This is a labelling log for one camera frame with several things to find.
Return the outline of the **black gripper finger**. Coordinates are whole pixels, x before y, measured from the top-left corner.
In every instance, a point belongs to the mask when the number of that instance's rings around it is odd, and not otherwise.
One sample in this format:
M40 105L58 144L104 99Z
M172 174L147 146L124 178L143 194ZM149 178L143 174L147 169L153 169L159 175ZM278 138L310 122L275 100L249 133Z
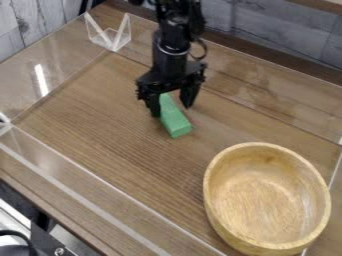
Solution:
M184 80L180 85L179 99L185 108L193 105L201 83L199 81Z
M160 117L160 102L159 102L159 97L160 95L159 94L149 94L148 97L147 97L147 107L151 111L151 115L155 117L155 118L159 118Z

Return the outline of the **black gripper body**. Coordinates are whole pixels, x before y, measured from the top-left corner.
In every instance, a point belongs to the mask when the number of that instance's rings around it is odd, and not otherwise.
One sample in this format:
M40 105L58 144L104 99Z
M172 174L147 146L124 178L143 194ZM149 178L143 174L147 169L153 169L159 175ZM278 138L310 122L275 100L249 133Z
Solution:
M204 82L207 64L199 60L189 61L187 54L167 54L159 47L152 50L152 67L136 79L137 99L147 100L149 94L180 91L184 80Z

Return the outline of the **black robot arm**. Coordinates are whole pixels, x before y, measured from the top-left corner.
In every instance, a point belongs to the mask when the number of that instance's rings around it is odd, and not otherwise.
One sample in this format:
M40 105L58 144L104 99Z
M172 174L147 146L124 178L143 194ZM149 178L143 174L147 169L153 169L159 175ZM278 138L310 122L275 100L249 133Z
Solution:
M136 92L151 115L159 118L160 96L179 90L183 106L189 108L205 80L207 45L200 38L205 19L200 0L148 2L155 6L157 29L152 34L152 66L136 79Z

